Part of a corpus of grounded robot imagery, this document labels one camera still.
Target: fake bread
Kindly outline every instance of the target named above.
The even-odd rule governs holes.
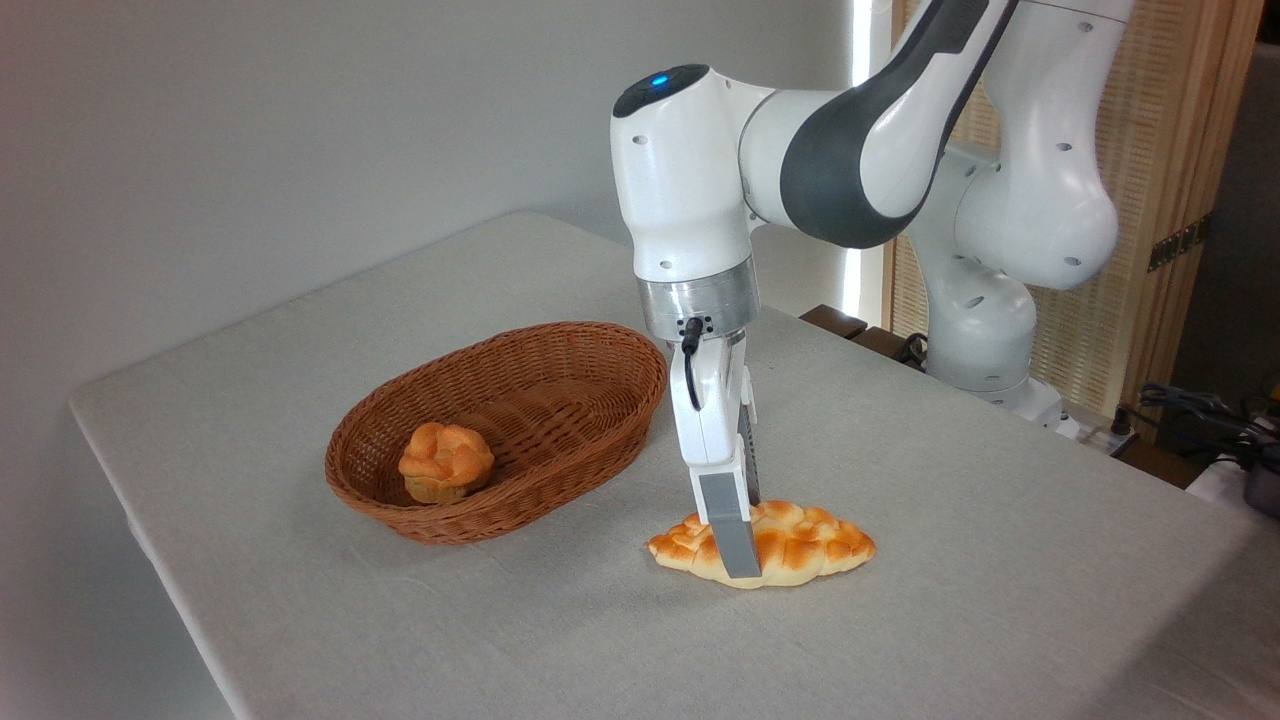
[[[489,482],[493,452],[480,433],[462,425],[426,423],[399,460],[404,489],[425,503],[457,502]]]
[[[649,541],[658,565],[685,570],[735,588],[801,585],[818,575],[852,570],[876,555],[876,543],[858,525],[822,507],[768,500],[751,507],[751,530],[760,559],[759,578],[730,578],[709,525],[694,512]]]

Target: muffin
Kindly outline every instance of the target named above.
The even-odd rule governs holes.
[[[426,423],[413,430],[399,473],[413,500],[426,505],[457,502],[489,482],[493,452],[472,429]]]

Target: white wall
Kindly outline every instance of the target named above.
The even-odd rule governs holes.
[[[0,4],[0,717],[228,712],[73,387],[511,210],[607,225],[621,88],[838,87],[842,5]]]

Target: wicker basket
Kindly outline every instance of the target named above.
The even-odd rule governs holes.
[[[388,380],[333,433],[325,478],[348,506],[425,543],[509,533],[626,468],[667,382],[648,338],[608,323],[509,331]],[[460,502],[419,505],[397,464],[420,424],[484,436],[493,479]]]

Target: table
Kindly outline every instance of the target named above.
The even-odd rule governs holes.
[[[73,393],[238,716],[1280,714],[1276,534],[768,307],[762,487],[865,529],[852,573],[658,568],[644,542],[692,509],[666,402],[630,468],[477,544],[330,493],[329,434],[375,386],[566,319],[643,328],[630,255],[520,213]]]

